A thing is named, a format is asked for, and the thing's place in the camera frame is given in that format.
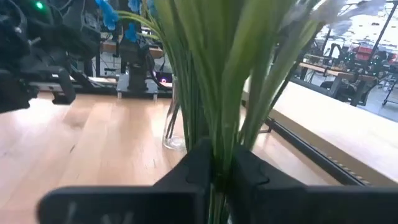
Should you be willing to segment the orange artificial flower bunch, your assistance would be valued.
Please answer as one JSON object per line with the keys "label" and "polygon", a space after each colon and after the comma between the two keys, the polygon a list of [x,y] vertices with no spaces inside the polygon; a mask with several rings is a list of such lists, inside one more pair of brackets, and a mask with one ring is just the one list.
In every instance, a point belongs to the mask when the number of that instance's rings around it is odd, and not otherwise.
{"label": "orange artificial flower bunch", "polygon": [[160,39],[178,81],[188,151],[211,142],[206,224],[226,224],[233,152],[252,149],[300,51],[337,0],[154,0],[147,17],[119,11]]}

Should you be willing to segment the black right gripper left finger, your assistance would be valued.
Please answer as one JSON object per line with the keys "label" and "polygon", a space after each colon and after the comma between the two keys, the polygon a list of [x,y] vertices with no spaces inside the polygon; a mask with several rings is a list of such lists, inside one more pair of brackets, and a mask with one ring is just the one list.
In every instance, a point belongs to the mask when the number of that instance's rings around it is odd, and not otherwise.
{"label": "black right gripper left finger", "polygon": [[37,203],[39,224],[207,224],[212,146],[202,139],[153,185],[69,186]]}

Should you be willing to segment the blue artificial flower bunch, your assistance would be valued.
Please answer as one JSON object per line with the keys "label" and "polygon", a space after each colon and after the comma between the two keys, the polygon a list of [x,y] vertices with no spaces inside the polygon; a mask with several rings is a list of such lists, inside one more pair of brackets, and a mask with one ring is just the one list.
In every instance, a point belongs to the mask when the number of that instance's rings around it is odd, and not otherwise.
{"label": "blue artificial flower bunch", "polygon": [[121,76],[130,75],[151,78],[172,86],[172,72],[163,74],[163,66],[156,68],[152,50],[162,50],[158,37],[150,33],[142,33],[142,28],[148,28],[147,22],[142,22],[141,0],[126,0],[126,9],[119,11],[113,8],[109,0],[95,0],[103,15],[103,24],[108,30],[113,30],[116,36],[118,54],[121,56]]}

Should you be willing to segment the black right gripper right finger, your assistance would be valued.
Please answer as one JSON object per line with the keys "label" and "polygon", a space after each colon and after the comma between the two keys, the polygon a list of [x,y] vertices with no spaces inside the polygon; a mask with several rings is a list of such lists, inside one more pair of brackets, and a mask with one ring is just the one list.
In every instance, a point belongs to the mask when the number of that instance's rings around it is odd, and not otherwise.
{"label": "black right gripper right finger", "polygon": [[231,171],[233,224],[398,224],[398,187],[305,185],[242,146]]}

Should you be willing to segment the clear glass vase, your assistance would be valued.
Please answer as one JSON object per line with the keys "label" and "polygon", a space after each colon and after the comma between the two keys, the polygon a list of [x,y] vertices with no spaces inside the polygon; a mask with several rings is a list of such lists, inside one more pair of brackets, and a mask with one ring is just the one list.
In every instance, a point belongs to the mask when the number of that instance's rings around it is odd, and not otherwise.
{"label": "clear glass vase", "polygon": [[178,95],[178,79],[172,75],[172,99],[165,120],[162,143],[167,149],[185,151],[182,109]]}

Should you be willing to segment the background wooden workbench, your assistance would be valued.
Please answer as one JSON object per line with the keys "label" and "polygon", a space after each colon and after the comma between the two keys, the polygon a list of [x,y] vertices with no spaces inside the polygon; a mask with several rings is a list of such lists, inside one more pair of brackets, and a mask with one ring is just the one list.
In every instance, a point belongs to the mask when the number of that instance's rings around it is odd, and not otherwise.
{"label": "background wooden workbench", "polygon": [[[378,84],[378,79],[375,76],[333,70],[330,67],[321,67],[305,62],[300,62],[298,66],[302,68],[300,78],[292,78],[292,82],[309,88],[315,92],[334,98],[336,100],[338,99],[336,97],[338,89],[343,84],[343,80],[359,81],[357,92],[352,97],[348,97],[347,100],[347,102],[349,102],[351,106],[366,106],[370,91]],[[306,82],[304,78],[308,70],[319,72],[326,76],[334,76],[335,79],[333,80],[331,88],[326,89],[320,86],[316,86],[310,82]]]}

